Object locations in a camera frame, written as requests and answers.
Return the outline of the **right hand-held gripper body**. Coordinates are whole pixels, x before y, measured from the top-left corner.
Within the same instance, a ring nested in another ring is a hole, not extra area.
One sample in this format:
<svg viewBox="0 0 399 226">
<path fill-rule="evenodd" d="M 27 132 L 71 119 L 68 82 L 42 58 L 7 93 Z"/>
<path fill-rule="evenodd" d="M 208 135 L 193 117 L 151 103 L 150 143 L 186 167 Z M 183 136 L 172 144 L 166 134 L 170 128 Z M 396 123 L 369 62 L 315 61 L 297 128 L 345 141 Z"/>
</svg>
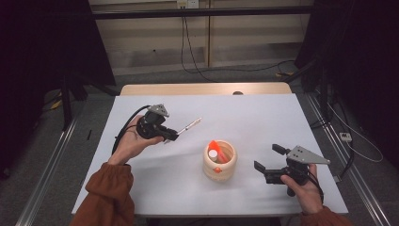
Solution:
<svg viewBox="0 0 399 226">
<path fill-rule="evenodd" d="M 294 179 L 300 186 L 305 185 L 310 177 L 309 164 L 329 165 L 330 161 L 323 156 L 313 153 L 301 146 L 295 146 L 286 156 L 287 166 L 282 169 L 267 169 L 264 175 L 265 181 L 268 184 L 282 185 L 280 179 L 281 175 L 288 175 Z M 319 189 L 320 196 L 324 196 L 324 192 L 320 187 L 318 179 L 311 180 Z"/>
</svg>

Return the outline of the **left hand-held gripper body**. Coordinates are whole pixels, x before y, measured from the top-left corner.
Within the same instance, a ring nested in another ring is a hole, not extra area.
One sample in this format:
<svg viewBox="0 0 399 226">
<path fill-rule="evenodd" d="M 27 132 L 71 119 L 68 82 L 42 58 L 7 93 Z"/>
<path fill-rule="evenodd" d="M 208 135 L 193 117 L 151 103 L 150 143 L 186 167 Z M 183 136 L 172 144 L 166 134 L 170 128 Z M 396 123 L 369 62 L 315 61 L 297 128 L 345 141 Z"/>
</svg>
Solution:
<svg viewBox="0 0 399 226">
<path fill-rule="evenodd" d="M 169 138 L 170 133 L 168 129 L 162 125 L 169 116 L 165 106 L 163 104 L 148 105 L 145 106 L 145 109 L 147 112 L 136 124 L 138 134 L 145 139 L 153 137 Z"/>
</svg>

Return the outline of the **orange and pink highlighter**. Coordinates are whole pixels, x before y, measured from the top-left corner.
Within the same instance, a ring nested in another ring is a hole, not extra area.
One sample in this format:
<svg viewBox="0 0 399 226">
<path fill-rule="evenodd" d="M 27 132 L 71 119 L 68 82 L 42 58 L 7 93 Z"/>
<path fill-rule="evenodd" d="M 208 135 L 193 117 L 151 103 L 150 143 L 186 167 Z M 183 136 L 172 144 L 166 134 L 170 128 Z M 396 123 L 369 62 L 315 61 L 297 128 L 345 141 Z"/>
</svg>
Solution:
<svg viewBox="0 0 399 226">
<path fill-rule="evenodd" d="M 216 150 L 218 153 L 217 161 L 218 164 L 225 164 L 229 162 L 229 158 L 223 153 L 222 149 L 215 140 L 212 140 L 208 145 L 208 152 L 210 150 Z"/>
</svg>

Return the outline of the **cream ringed pen holder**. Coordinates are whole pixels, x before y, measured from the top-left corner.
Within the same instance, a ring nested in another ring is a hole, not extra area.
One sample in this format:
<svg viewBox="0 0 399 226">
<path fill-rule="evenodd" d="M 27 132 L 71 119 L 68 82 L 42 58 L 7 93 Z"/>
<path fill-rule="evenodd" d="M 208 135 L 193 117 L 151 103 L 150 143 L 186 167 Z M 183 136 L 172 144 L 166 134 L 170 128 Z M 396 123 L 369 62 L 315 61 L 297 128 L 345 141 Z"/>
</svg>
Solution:
<svg viewBox="0 0 399 226">
<path fill-rule="evenodd" d="M 229 180 L 233 176 L 238 159 L 238 154 L 228 141 L 216 140 L 216 142 L 222 149 L 223 153 L 229 158 L 229 162 L 225 164 L 218 164 L 216 162 L 213 162 L 208 156 L 208 145 L 209 145 L 208 143 L 203 152 L 202 168 L 205 175 L 211 180 L 217 182 L 224 182 Z"/>
</svg>

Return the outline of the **person's right hand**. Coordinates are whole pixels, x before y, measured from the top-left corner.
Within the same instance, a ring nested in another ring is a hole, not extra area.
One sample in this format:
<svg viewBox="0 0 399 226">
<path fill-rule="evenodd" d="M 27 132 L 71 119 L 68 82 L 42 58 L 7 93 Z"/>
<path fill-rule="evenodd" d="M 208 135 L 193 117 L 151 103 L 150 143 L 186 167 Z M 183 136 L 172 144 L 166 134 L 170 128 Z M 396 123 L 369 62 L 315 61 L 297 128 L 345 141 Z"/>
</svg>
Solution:
<svg viewBox="0 0 399 226">
<path fill-rule="evenodd" d="M 282 175 L 280 177 L 281 181 L 294 191 L 304 215 L 316 214 L 324 209 L 319 189 L 311 181 L 317 180 L 317 167 L 314 164 L 309 164 L 309 171 L 311 178 L 303 186 L 300 186 L 288 175 Z"/>
</svg>

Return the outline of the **person's left hand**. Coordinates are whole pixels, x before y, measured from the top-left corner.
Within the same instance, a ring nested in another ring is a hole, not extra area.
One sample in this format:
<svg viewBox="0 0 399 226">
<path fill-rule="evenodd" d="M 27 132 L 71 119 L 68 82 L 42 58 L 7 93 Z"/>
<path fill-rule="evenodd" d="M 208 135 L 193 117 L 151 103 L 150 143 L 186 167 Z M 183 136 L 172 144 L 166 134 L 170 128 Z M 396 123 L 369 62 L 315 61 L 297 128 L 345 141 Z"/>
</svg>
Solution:
<svg viewBox="0 0 399 226">
<path fill-rule="evenodd" d="M 136 124 L 141 117 L 142 115 L 136 116 L 123 130 L 117 149 L 107 161 L 108 165 L 125 165 L 130 159 L 141 154 L 147 147 L 164 140 L 162 137 L 153 137 L 151 139 L 141 137 L 136 131 Z"/>
</svg>

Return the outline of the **wooden table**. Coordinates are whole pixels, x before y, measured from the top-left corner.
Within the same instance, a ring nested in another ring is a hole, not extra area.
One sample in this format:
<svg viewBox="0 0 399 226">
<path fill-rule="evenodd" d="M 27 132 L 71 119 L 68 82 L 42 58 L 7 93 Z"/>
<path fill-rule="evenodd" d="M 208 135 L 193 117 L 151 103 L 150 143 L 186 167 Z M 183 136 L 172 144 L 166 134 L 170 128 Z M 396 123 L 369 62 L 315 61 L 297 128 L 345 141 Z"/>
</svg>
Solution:
<svg viewBox="0 0 399 226">
<path fill-rule="evenodd" d="M 192 83 L 192 84 L 140 84 L 126 85 L 120 95 L 241 95 L 290 94 L 284 82 L 256 83 Z"/>
</svg>

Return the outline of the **white table board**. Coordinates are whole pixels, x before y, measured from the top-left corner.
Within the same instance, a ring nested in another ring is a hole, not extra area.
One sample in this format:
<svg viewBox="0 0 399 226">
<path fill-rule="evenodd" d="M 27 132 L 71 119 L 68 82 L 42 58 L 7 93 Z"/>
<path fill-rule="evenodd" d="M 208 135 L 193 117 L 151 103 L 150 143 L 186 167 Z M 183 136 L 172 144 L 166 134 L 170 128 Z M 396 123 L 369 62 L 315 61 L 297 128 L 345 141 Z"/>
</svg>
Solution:
<svg viewBox="0 0 399 226">
<path fill-rule="evenodd" d="M 97 171 L 112 151 L 115 137 L 144 105 L 163 104 L 165 125 L 182 130 L 200 123 L 176 141 L 147 148 L 131 160 L 130 195 L 136 214 L 144 217 L 255 217 L 296 214 L 300 206 L 284 185 L 269 185 L 254 169 L 285 167 L 273 144 L 321 150 L 294 94 L 120 96 L 116 98 L 89 172 Z M 226 182 L 203 172 L 203 152 L 211 140 L 228 141 L 238 153 L 235 172 Z"/>
</svg>

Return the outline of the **black metal stand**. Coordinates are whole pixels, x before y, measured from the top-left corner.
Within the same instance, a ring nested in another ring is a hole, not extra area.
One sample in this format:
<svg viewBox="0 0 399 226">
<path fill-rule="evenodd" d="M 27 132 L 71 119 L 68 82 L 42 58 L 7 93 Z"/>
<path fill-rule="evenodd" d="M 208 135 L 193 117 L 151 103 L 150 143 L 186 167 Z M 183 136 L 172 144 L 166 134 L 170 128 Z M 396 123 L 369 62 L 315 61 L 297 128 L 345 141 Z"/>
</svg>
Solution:
<svg viewBox="0 0 399 226">
<path fill-rule="evenodd" d="M 63 75 L 61 79 L 60 91 L 63 105 L 64 131 L 66 131 L 72 124 L 73 119 L 70 94 L 72 94 L 77 101 L 85 101 L 88 97 L 88 93 L 85 90 L 85 85 L 93 86 L 99 91 L 102 91 L 110 96 L 120 95 L 119 91 L 108 88 L 106 85 L 101 85 L 99 82 L 96 82 L 93 79 L 83 75 Z"/>
<path fill-rule="evenodd" d="M 295 81 L 297 78 L 301 81 L 302 89 L 305 92 L 315 91 L 316 87 L 320 89 L 320 110 L 322 119 L 326 122 L 330 122 L 328 115 L 328 98 L 327 98 L 327 68 L 324 65 L 324 61 L 320 57 L 315 57 L 304 67 L 299 69 L 293 75 L 285 78 L 284 83 L 289 84 Z"/>
</svg>

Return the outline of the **black curtain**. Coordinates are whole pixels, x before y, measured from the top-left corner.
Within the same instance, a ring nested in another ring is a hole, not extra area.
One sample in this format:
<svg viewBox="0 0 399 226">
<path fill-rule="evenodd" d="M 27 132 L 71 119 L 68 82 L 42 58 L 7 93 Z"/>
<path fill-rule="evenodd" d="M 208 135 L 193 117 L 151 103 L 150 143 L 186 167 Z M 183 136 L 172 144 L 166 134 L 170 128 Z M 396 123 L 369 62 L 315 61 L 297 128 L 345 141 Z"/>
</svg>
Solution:
<svg viewBox="0 0 399 226">
<path fill-rule="evenodd" d="M 384 156 L 399 164 L 399 0 L 314 0 L 295 65 L 314 57 Z"/>
<path fill-rule="evenodd" d="M 114 86 L 88 0 L 0 0 L 0 178 L 21 153 L 44 95 Z"/>
</svg>

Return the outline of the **black horizontal bar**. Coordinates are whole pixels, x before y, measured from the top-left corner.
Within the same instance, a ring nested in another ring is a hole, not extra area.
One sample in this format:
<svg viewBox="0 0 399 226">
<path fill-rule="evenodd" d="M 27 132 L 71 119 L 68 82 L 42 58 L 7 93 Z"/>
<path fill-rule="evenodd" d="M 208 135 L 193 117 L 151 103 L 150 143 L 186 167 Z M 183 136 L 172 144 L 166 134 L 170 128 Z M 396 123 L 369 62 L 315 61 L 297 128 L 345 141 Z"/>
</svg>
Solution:
<svg viewBox="0 0 399 226">
<path fill-rule="evenodd" d="M 244 15 L 291 15 L 310 14 L 312 6 L 272 7 L 272 8 L 189 8 L 133 11 L 94 11 L 95 20 L 148 19 L 208 16 L 244 16 Z"/>
</svg>

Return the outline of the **aluminium floor rail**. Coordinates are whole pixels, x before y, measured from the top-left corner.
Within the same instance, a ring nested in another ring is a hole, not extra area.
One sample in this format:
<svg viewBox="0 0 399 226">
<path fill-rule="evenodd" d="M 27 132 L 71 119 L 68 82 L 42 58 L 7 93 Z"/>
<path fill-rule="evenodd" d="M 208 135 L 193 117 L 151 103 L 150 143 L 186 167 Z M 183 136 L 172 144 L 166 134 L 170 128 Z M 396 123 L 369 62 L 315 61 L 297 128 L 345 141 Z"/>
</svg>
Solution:
<svg viewBox="0 0 399 226">
<path fill-rule="evenodd" d="M 331 123 L 327 122 L 322 116 L 316 98 L 310 96 L 309 94 L 307 94 L 306 97 L 311 105 L 312 111 L 316 115 L 317 120 L 322 123 L 322 128 L 326 133 L 335 153 L 338 155 L 341 163 L 345 167 L 350 157 L 349 148 L 345 147 L 344 142 L 341 141 Z M 391 226 L 391 223 L 384 213 L 380 202 L 377 200 L 375 194 L 361 176 L 355 164 L 352 164 L 352 166 L 347 170 L 346 175 L 350 178 L 354 188 L 357 190 L 362 202 L 373 219 L 375 226 Z"/>
<path fill-rule="evenodd" d="M 47 163 L 43 173 L 40 176 L 39 181 L 35 185 L 33 192 L 31 193 L 26 205 L 24 206 L 23 212 L 20 214 L 15 226 L 32 226 L 36 218 L 37 213 L 40 210 L 40 206 L 47 193 L 49 185 L 54 178 L 59 162 L 67 148 L 67 145 L 72 137 L 75 126 L 77 124 L 77 118 L 74 117 L 69 125 L 62 131 L 61 136 L 53 150 L 53 153 Z"/>
</svg>

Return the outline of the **white wall socket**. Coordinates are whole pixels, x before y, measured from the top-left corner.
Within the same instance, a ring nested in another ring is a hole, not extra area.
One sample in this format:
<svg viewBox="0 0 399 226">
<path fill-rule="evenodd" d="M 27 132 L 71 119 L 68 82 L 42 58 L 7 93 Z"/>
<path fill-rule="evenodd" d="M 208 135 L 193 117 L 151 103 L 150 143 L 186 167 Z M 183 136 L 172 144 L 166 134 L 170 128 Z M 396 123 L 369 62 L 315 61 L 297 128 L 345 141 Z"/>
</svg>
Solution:
<svg viewBox="0 0 399 226">
<path fill-rule="evenodd" d="M 199 0 L 176 0 L 177 8 L 199 8 L 200 1 Z"/>
</svg>

